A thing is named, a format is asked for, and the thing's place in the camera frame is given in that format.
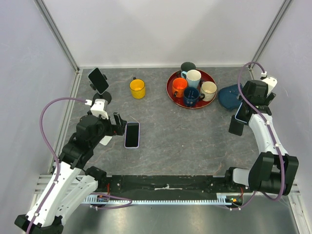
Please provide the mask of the black phone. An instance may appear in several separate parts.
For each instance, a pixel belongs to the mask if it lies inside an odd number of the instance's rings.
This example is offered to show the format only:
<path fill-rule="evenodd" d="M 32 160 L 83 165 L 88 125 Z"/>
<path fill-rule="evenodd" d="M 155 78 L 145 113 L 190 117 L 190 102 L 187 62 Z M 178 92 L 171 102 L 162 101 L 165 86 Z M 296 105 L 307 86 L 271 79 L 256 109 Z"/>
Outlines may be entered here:
<path fill-rule="evenodd" d="M 109 87 L 107 77 L 97 67 L 88 74 L 88 79 L 100 95 L 102 95 Z"/>

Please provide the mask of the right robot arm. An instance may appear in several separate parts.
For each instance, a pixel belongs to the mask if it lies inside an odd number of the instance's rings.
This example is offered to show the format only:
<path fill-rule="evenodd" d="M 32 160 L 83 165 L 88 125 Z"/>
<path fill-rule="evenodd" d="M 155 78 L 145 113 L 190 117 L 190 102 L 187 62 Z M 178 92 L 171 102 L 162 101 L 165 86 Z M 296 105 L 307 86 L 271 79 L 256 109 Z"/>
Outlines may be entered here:
<path fill-rule="evenodd" d="M 276 85 L 276 78 L 267 77 L 249 80 L 241 89 L 241 104 L 231 118 L 229 133 L 241 136 L 244 126 L 249 126 L 259 156 L 250 170 L 230 167 L 226 171 L 223 186 L 229 192 L 241 185 L 248 186 L 251 191 L 276 195 L 288 195 L 291 191 L 299 161 L 282 146 L 273 126 L 269 104 L 276 96 L 272 92 Z"/>

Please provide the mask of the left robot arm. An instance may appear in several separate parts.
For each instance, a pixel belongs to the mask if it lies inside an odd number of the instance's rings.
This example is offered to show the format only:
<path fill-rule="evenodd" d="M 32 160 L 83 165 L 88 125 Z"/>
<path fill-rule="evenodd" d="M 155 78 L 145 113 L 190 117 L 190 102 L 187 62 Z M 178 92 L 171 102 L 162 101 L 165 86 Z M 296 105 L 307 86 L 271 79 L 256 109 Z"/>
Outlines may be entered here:
<path fill-rule="evenodd" d="M 57 168 L 33 208 L 20 214 L 14 224 L 27 234 L 60 234 L 73 211 L 92 192 L 101 192 L 107 186 L 106 172 L 97 168 L 87 169 L 78 185 L 69 191 L 76 177 L 93 156 L 98 144 L 104 144 L 113 136 L 122 136 L 126 121 L 115 112 L 115 124 L 103 111 L 89 112 L 80 118 L 76 131 L 64 145 L 57 158 Z"/>

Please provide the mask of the black round base phone stand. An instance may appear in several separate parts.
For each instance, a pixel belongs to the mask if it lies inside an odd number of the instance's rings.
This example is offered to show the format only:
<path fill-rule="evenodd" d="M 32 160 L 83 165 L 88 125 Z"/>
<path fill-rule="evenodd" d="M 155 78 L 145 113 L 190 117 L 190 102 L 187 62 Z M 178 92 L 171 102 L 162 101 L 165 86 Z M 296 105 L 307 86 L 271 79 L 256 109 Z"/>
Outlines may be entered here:
<path fill-rule="evenodd" d="M 96 91 L 96 88 L 94 86 L 94 84 L 92 82 L 90 82 L 90 87 Z M 109 92 L 105 91 L 103 94 L 99 94 L 98 92 L 96 92 L 93 96 L 92 99 L 92 105 L 95 103 L 96 99 L 104 99 L 108 102 L 108 104 L 110 104 L 111 100 L 112 100 L 112 96 Z"/>

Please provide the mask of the blue case phone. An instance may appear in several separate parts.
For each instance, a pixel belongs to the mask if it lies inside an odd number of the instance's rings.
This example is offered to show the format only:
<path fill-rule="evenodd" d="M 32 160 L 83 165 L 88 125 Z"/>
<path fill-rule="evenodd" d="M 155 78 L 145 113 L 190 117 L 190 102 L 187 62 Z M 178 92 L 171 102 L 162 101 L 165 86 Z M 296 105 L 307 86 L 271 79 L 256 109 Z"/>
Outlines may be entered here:
<path fill-rule="evenodd" d="M 249 106 L 246 105 L 244 102 L 241 102 L 234 118 L 243 124 L 248 124 L 249 122 L 248 115 L 249 115 Z"/>

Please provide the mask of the purple case phone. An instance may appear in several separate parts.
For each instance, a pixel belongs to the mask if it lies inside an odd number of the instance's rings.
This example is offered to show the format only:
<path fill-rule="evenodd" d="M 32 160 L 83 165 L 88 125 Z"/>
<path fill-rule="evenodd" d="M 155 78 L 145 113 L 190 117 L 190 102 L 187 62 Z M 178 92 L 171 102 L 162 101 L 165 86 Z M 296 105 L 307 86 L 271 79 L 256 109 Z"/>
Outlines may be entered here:
<path fill-rule="evenodd" d="M 140 138 L 140 123 L 128 122 L 125 128 L 124 146 L 127 149 L 138 148 Z"/>

